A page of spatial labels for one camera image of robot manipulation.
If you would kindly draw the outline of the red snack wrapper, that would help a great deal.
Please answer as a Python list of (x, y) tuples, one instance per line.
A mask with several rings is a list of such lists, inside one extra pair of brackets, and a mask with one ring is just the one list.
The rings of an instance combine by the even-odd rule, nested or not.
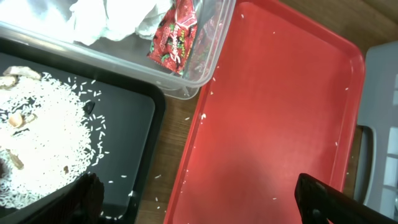
[(176, 0), (158, 25), (147, 56), (178, 76), (182, 76), (197, 27), (193, 1)]

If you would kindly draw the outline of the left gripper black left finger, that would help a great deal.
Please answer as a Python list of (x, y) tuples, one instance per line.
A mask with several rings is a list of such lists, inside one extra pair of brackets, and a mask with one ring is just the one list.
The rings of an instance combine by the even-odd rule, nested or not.
[(96, 174), (83, 174), (22, 209), (2, 208), (1, 224), (97, 223), (103, 200), (104, 183)]

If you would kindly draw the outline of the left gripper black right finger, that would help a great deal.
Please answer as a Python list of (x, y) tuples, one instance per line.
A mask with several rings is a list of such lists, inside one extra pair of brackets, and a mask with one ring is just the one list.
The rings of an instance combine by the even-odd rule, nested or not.
[(299, 174), (294, 195), (303, 224), (396, 224), (306, 173)]

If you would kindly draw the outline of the white napkin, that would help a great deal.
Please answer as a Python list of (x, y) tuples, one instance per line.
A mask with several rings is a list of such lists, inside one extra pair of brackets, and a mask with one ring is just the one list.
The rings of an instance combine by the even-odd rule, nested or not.
[(64, 42), (151, 40), (171, 0), (3, 0), (1, 22)]

